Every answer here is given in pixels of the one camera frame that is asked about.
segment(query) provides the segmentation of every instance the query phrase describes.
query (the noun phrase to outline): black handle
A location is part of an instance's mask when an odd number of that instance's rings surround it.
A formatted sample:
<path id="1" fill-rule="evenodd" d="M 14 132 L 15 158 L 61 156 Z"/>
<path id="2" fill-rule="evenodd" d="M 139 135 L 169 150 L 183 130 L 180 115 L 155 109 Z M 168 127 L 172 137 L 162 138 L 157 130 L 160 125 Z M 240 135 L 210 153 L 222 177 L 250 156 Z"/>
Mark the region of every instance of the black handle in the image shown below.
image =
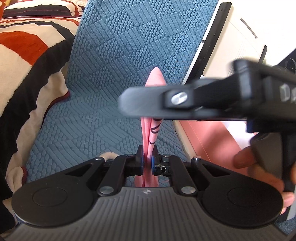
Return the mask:
<path id="1" fill-rule="evenodd" d="M 285 192 L 294 192 L 295 185 L 290 178 L 291 168 L 296 160 L 296 133 L 282 133 L 282 148 L 283 148 L 283 175 L 282 179 L 285 183 Z M 278 222 L 287 220 L 291 207 L 288 207 L 286 212 L 278 218 Z"/>

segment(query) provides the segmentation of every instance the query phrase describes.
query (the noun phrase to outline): clamp jaw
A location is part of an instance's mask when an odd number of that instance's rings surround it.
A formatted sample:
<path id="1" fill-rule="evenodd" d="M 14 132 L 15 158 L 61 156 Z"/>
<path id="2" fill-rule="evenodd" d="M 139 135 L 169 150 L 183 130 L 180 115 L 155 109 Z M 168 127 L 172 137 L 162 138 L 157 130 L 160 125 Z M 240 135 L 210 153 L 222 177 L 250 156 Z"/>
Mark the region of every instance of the clamp jaw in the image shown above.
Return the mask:
<path id="1" fill-rule="evenodd" d="M 246 121 L 247 132 L 259 132 L 251 140 L 257 162 L 284 180 L 285 191 L 294 192 L 290 171 L 296 160 L 295 74 L 247 60 L 234 61 L 233 68 L 234 74 L 221 80 L 128 88 L 119 97 L 119 109 L 130 117 Z M 296 207 L 288 208 L 279 221 L 295 213 Z"/>
<path id="2" fill-rule="evenodd" d="M 285 240 L 273 223 L 283 201 L 272 186 L 201 158 L 182 162 L 154 147 L 152 172 L 170 187 L 124 187 L 143 173 L 137 154 L 94 158 L 27 183 L 12 198 L 26 240 Z"/>
<path id="3" fill-rule="evenodd" d="M 285 190 L 293 191 L 289 172 L 296 160 L 295 76 L 245 60 L 235 61 L 234 70 L 223 80 L 129 88 L 119 98 L 119 109 L 131 117 L 247 121 L 248 132 L 260 132 L 251 142 L 259 163 L 281 174 Z M 268 152 L 262 150 L 272 145 L 281 158 L 270 168 Z M 151 168 L 154 175 L 167 176 L 170 187 L 124 186 L 128 176 L 143 173 L 142 146 L 136 154 L 107 162 L 94 158 L 28 183 L 12 197 L 21 225 L 6 240 L 294 238 L 274 226 L 283 201 L 266 183 L 201 158 L 182 162 L 177 156 L 160 155 L 157 147 Z"/>

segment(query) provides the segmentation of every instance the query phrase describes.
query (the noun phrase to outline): ribbed black surface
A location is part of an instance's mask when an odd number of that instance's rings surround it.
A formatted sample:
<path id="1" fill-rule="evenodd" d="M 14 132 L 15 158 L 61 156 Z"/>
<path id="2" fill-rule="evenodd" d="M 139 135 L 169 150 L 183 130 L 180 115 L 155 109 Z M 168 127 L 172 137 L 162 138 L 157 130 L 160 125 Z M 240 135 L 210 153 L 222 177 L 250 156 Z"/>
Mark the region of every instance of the ribbed black surface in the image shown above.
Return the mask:
<path id="1" fill-rule="evenodd" d="M 218 223 L 194 198 L 179 196 L 170 187 L 123 187 L 116 196 L 99 198 L 77 222 L 53 229 L 21 225 L 7 240 L 282 241 L 285 237 L 273 225 L 243 230 Z"/>

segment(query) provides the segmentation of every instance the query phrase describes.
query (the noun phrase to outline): patterned blanket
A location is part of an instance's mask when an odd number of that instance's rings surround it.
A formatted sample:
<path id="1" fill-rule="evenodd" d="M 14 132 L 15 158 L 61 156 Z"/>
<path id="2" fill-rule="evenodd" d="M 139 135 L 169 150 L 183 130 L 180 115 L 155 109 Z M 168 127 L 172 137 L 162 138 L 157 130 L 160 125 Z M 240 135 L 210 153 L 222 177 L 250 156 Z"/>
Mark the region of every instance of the patterned blanket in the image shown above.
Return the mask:
<path id="1" fill-rule="evenodd" d="M 141 122 L 122 116 L 118 96 L 144 85 L 159 67 L 167 84 L 180 84 L 209 24 L 216 0 L 89 0 L 73 44 L 67 87 L 53 106 L 26 165 L 34 181 L 104 152 L 135 153 Z M 171 122 L 164 121 L 159 153 L 186 160 Z M 127 179 L 128 186 L 133 178 Z M 160 185 L 168 185 L 164 178 Z"/>
<path id="2" fill-rule="evenodd" d="M 84 10 L 66 0 L 23 0 L 3 12 L 3 1 L 0 3 L 1 204 L 15 190 L 7 184 L 9 174 L 16 173 L 15 168 L 28 160 L 47 109 L 69 96 L 65 76 Z"/>

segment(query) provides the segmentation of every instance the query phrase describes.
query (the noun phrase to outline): pink fabric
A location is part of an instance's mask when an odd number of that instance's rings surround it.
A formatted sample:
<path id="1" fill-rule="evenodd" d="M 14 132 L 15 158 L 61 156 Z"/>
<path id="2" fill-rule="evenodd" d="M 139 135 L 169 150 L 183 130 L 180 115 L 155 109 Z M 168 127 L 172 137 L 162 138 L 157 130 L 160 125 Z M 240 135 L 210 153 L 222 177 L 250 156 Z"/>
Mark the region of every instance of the pink fabric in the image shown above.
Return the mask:
<path id="1" fill-rule="evenodd" d="M 145 86 L 166 85 L 163 74 L 158 67 L 155 67 L 146 82 Z M 144 146 L 144 174 L 135 177 L 136 187 L 158 187 L 158 178 L 151 172 L 151 157 L 154 143 L 157 139 L 158 131 L 162 120 L 148 117 L 141 117 L 143 146 Z"/>
<path id="2" fill-rule="evenodd" d="M 241 148 L 221 121 L 180 121 L 196 155 L 221 167 L 247 175 L 247 168 L 236 169 L 232 159 Z"/>

